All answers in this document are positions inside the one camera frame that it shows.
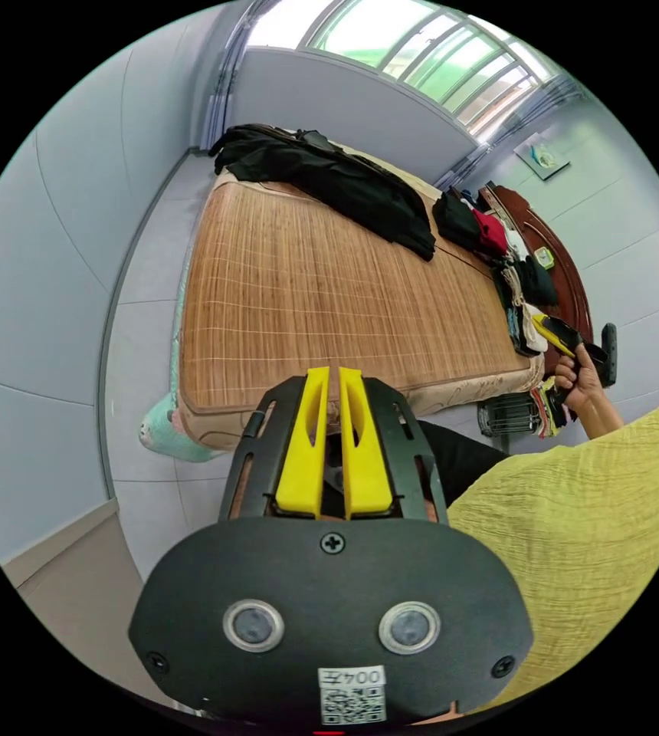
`window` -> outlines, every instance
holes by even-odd
[[[377,67],[409,28],[433,12],[417,0],[359,0],[349,3],[320,30],[314,48]]]
[[[362,64],[433,100],[481,142],[559,71],[502,28],[426,0],[280,0],[248,46]]]

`gray wall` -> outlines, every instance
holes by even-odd
[[[570,159],[568,169],[542,182],[509,148],[466,186],[492,179],[515,189],[562,240],[585,285],[596,340],[606,322],[618,327],[618,382],[608,394],[630,422],[659,406],[659,176],[600,103],[565,108],[541,132]],[[518,446],[584,438],[578,423],[557,440]]]
[[[99,66],[0,178],[0,561],[107,499],[103,328],[130,242],[190,145],[193,85],[220,11]]]
[[[476,143],[431,102],[370,71],[308,52],[248,48],[231,125],[316,129],[434,183]]]

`black jacket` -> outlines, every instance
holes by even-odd
[[[434,236],[419,194],[381,166],[345,153],[315,130],[288,133],[268,125],[229,128],[208,151],[215,171],[250,182],[285,182],[319,199],[425,261]]]

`mattress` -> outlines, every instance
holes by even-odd
[[[417,416],[541,380],[542,357],[513,349],[487,266],[438,234],[431,207],[439,192],[379,163],[425,202],[432,261],[292,186],[239,182],[229,172],[216,179],[179,330],[179,418],[192,440],[234,449],[264,393],[313,367],[377,377]],[[338,426],[336,371],[328,420]]]

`qr code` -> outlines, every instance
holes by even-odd
[[[351,725],[385,720],[385,688],[322,688],[322,723]]]

